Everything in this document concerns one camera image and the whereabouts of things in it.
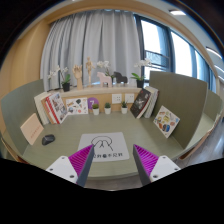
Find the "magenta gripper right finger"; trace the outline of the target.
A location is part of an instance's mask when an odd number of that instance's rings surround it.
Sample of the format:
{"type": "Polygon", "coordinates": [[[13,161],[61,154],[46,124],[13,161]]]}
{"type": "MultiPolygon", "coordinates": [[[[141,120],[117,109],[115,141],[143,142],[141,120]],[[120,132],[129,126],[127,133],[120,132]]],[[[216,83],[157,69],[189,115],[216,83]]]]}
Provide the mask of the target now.
{"type": "Polygon", "coordinates": [[[166,155],[157,156],[136,144],[133,156],[143,186],[180,170],[166,155]]]}

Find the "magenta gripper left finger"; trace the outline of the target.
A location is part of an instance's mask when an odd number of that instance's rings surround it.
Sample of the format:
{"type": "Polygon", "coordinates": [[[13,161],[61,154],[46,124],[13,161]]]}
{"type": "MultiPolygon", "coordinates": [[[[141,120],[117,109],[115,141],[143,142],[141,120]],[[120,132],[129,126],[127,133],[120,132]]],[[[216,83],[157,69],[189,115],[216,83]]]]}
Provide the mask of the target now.
{"type": "Polygon", "coordinates": [[[94,146],[89,145],[73,155],[60,156],[47,171],[84,187],[94,156],[94,146]]]}

